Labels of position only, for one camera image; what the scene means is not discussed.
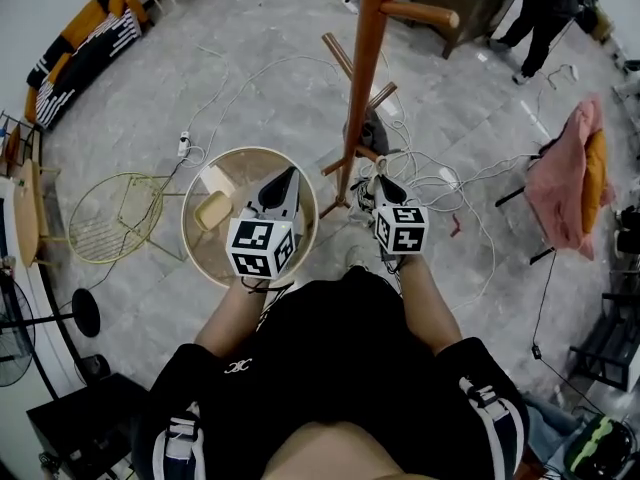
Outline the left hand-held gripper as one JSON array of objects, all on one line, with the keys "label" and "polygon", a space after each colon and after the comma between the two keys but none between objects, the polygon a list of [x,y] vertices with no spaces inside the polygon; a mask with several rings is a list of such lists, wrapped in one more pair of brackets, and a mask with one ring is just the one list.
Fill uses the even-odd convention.
[{"label": "left hand-held gripper", "polygon": [[254,183],[230,220],[226,253],[238,277],[276,280],[297,249],[300,172],[290,166]]}]

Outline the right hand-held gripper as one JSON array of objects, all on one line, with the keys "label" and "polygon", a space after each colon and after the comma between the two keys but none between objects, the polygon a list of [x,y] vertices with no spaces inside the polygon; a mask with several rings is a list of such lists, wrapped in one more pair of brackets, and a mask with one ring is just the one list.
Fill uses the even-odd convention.
[{"label": "right hand-held gripper", "polygon": [[422,254],[429,230],[428,209],[406,184],[377,174],[373,180],[374,234],[387,255]]}]

